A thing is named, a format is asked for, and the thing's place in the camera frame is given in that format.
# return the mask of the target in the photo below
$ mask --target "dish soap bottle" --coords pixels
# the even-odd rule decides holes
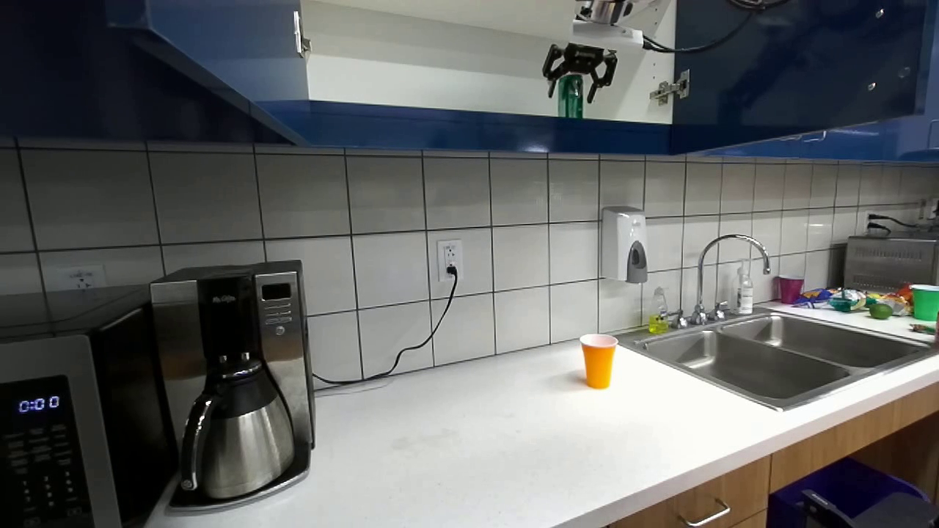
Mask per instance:
[[[755,286],[743,277],[743,268],[737,268],[737,315],[755,315]]]

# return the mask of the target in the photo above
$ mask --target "cable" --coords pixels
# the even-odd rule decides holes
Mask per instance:
[[[778,9],[790,0],[729,0],[733,9],[746,12],[740,18],[737,26],[730,26],[730,32],[720,35],[717,41],[708,41],[708,45],[699,45],[699,47],[666,47],[660,41],[654,41],[652,35],[642,35],[642,50],[652,50],[652,54],[673,54],[673,57],[693,57],[693,54],[708,54],[708,50],[717,50],[729,41],[733,41],[758,15],[770,12],[770,9]]]
[[[428,334],[426,340],[398,350],[396,359],[394,359],[394,364],[390,364],[390,371],[376,374],[376,377],[368,377],[368,378],[324,378],[324,377],[316,377],[316,374],[315,374],[315,378],[319,378],[324,384],[350,389],[350,384],[368,384],[368,383],[379,383],[379,378],[394,377],[394,374],[398,371],[403,359],[404,359],[407,353],[423,350],[426,345],[431,345],[434,334],[437,334],[437,328],[444,326],[444,320],[445,320],[445,315],[450,315],[450,305],[453,305],[453,301],[456,301],[456,295],[457,295],[457,286],[462,286],[462,270],[457,270],[457,268],[445,268],[445,277],[453,277],[453,286],[450,286],[450,296],[445,296],[445,305],[444,305],[441,320],[434,324],[434,328],[431,328],[431,334]]]

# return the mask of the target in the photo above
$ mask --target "carafe handle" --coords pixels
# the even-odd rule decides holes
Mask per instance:
[[[181,490],[195,494],[199,490],[199,468],[202,468],[202,453],[206,453],[206,437],[215,414],[215,400],[217,393],[202,392],[197,400],[195,411],[189,414],[186,424],[186,437],[181,437]]]

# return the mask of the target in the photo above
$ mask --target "soap dispenser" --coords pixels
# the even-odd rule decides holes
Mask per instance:
[[[646,216],[641,210],[608,210],[602,217],[602,274],[608,282],[646,282]]]

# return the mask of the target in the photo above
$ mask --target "red object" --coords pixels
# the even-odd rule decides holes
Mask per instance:
[[[787,302],[787,305],[796,305],[798,302],[798,295],[802,295],[802,280],[783,280],[783,277],[776,277],[773,280],[773,301],[776,302]]]

